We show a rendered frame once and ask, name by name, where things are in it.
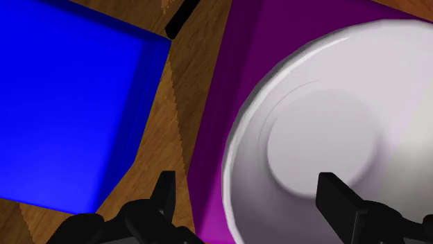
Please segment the white bowl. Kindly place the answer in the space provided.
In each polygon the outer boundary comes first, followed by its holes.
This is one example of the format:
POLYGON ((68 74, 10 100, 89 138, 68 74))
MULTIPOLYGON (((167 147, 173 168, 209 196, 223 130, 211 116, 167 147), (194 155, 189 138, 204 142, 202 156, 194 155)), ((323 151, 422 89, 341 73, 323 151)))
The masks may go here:
POLYGON ((410 220, 433 214, 433 24, 342 28, 255 86, 223 156, 235 244, 340 244, 315 206, 321 172, 410 220))

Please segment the purple box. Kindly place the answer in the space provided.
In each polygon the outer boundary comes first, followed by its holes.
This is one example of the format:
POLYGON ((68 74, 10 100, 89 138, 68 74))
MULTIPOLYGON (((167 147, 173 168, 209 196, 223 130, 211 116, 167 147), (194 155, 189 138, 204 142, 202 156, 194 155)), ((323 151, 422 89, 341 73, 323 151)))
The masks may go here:
POLYGON ((253 87, 306 42, 339 28, 378 19, 433 22, 397 0, 232 0, 187 184, 196 234, 206 243, 235 244, 221 200, 221 160, 236 114, 253 87))

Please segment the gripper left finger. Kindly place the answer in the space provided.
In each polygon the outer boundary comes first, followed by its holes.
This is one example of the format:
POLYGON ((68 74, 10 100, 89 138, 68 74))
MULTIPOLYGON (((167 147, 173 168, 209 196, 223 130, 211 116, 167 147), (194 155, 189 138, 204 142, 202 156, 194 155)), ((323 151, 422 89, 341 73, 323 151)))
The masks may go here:
POLYGON ((176 172, 162 171, 149 199, 127 202, 107 221, 97 213, 70 216, 46 244, 203 244, 172 223, 175 206, 176 172))

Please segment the blue box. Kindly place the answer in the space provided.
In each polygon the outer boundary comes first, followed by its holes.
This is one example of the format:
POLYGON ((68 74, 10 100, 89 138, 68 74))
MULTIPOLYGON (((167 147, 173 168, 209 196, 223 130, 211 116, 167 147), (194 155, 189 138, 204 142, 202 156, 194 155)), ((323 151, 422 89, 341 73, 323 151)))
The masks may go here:
POLYGON ((135 160, 170 46, 70 0, 0 0, 0 198, 96 211, 135 160))

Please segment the black stick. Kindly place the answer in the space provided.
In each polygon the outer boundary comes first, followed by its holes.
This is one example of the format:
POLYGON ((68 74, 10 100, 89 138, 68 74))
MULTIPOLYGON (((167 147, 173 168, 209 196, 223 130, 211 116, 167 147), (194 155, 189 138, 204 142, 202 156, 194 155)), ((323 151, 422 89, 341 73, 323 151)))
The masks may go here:
POLYGON ((181 28, 193 13, 199 2, 200 0, 183 0, 179 9, 177 9, 176 13, 164 28, 165 33, 170 40, 176 38, 181 28))

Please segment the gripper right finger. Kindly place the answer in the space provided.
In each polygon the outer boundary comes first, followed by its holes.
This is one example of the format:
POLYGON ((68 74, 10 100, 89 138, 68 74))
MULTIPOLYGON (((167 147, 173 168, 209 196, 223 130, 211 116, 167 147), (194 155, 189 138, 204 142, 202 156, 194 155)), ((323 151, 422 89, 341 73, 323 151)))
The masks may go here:
POLYGON ((433 244, 433 214, 421 223, 380 202, 364 200, 334 173, 319 174, 316 207, 343 244, 433 244))

